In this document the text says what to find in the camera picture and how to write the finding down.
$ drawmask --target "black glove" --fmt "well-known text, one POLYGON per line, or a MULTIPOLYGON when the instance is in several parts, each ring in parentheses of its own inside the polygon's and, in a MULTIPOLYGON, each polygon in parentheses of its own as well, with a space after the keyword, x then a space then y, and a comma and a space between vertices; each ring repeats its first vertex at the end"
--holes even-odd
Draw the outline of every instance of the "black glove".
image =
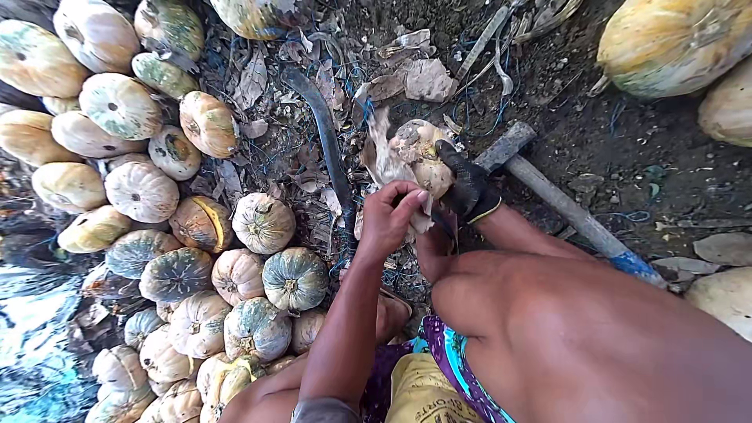
POLYGON ((441 161, 456 176, 454 185, 441 201, 470 224, 499 208, 502 197, 495 187, 488 184, 486 169, 462 157, 452 144, 443 139, 436 142, 435 149, 441 161))

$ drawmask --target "hand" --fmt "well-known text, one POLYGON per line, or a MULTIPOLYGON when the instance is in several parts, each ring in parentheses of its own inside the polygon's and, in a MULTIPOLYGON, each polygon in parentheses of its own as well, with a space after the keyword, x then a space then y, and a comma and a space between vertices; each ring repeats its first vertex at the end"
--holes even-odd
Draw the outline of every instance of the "hand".
POLYGON ((441 201, 453 212, 474 223, 490 215, 502 203, 501 195, 488 184, 488 171, 462 157, 452 144, 440 139, 435 144, 441 161, 452 169, 456 182, 441 201))
POLYGON ((379 266, 384 264, 389 254, 402 244, 410 217, 428 197, 427 191, 410 181, 393 181, 367 196, 356 258, 378 262, 379 266))

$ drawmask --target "hammer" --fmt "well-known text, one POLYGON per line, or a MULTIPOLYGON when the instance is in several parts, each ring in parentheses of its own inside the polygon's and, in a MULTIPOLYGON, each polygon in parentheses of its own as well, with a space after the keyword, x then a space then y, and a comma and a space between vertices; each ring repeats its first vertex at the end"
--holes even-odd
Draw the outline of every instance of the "hammer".
POLYGON ((552 184, 535 166, 517 154, 535 131, 524 122, 515 123, 501 138, 485 150, 475 163, 489 172, 503 166, 525 185, 535 191, 548 205, 562 215, 593 247, 606 256, 622 272, 637 276, 645 282, 665 289, 668 283, 649 264, 619 241, 590 213, 581 208, 556 185, 552 184))

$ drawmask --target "black hose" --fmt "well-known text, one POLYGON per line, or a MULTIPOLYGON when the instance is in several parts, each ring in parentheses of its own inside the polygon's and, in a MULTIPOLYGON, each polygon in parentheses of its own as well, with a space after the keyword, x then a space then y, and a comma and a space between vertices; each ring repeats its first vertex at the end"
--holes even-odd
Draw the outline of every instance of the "black hose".
POLYGON ((339 143, 337 142, 337 133, 334 130, 334 121, 332 112, 324 100, 324 96, 318 88, 305 77, 297 68, 288 67, 282 71, 282 81, 290 85, 298 92, 314 112, 316 125, 319 127, 319 137, 321 137, 321 146, 324 151, 324 160, 326 168, 329 170, 329 178, 332 180, 332 187, 337 195, 339 204, 342 206, 342 218, 344 219, 344 230, 347 233, 347 252, 350 258, 355 256, 355 250, 358 248, 358 242, 355 239, 355 202, 350 190, 350 180, 343 169, 344 166, 340 160, 339 143))

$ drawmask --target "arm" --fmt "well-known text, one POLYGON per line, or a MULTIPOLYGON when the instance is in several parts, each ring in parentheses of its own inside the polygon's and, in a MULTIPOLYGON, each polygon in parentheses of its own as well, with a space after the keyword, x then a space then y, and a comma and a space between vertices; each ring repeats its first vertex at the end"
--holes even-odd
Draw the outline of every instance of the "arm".
POLYGON ((365 199, 360 245, 308 354, 300 401, 334 397, 358 410, 373 367, 384 261, 401 245, 410 216, 427 198, 416 184, 395 181, 365 199), (400 195, 405 197, 393 208, 400 195))

